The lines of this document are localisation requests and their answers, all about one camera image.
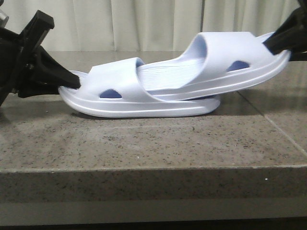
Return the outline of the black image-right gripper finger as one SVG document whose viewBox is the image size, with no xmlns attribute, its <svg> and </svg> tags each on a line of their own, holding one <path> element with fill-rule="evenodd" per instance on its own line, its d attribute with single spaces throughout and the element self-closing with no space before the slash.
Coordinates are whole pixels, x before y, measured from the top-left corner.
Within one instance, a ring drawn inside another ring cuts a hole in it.
<svg viewBox="0 0 307 230">
<path fill-rule="evenodd" d="M 295 9 L 286 21 L 263 44 L 277 55 L 289 50 L 292 55 L 307 54 L 307 9 Z"/>
<path fill-rule="evenodd" d="M 307 61 L 307 51 L 291 51 L 289 62 L 291 61 Z"/>
</svg>

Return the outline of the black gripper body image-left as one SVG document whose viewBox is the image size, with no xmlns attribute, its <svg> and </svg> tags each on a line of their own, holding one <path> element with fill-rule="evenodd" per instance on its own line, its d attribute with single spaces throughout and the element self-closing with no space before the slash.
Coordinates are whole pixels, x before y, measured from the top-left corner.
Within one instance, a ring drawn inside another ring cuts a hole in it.
<svg viewBox="0 0 307 230">
<path fill-rule="evenodd" d="M 9 93 L 18 93 L 26 81 L 35 80 L 36 50 L 49 30 L 54 28 L 53 17 L 37 10 L 33 18 L 20 32 L 5 28 L 8 18 L 0 24 L 0 103 Z"/>
</svg>

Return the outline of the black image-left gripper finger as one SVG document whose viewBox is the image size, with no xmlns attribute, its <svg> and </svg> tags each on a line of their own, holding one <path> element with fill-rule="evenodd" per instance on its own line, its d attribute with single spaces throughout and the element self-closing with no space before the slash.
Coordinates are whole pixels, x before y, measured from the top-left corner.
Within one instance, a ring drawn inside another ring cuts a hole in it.
<svg viewBox="0 0 307 230">
<path fill-rule="evenodd" d="M 58 87 L 56 85 L 42 84 L 34 81 L 24 82 L 18 90 L 18 96 L 20 98 L 50 94 L 59 94 Z"/>
<path fill-rule="evenodd" d="M 35 80 L 49 86 L 80 88 L 79 77 L 60 65 L 42 46 L 35 52 Z"/>
</svg>

